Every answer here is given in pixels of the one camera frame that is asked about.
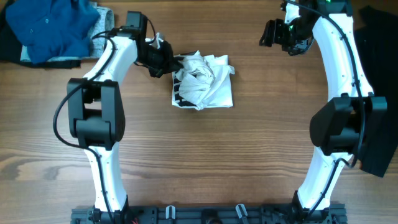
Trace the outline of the white t-shirt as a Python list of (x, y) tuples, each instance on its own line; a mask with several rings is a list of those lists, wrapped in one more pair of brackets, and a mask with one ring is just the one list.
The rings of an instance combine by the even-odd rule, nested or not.
[(197, 50), (179, 57), (183, 68), (172, 73), (172, 105), (198, 111), (233, 106), (231, 75), (235, 69), (227, 55), (202, 56)]

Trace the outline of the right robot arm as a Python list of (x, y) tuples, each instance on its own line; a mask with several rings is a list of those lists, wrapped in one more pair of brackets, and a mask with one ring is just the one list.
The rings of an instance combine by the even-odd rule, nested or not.
[(330, 197), (343, 168), (382, 177), (391, 161), (374, 142), (387, 100), (374, 94), (364, 74), (349, 1), (283, 1), (280, 8), (285, 17), (266, 24), (260, 45), (278, 44), (297, 56), (317, 43), (328, 84), (328, 101), (310, 120), (312, 161), (286, 215), (292, 223), (337, 221)]

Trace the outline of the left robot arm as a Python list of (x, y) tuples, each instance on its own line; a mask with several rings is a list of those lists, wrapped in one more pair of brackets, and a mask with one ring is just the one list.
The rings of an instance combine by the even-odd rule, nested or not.
[(62, 104), (68, 106), (70, 134), (89, 159), (96, 191), (93, 207), (73, 210), (72, 223), (136, 222), (119, 165), (119, 143), (126, 127), (120, 86), (133, 64), (145, 67), (154, 78), (183, 67), (162, 34), (146, 37), (150, 24), (143, 13), (129, 11), (123, 26), (96, 34), (106, 41), (101, 57), (83, 78), (67, 84)]

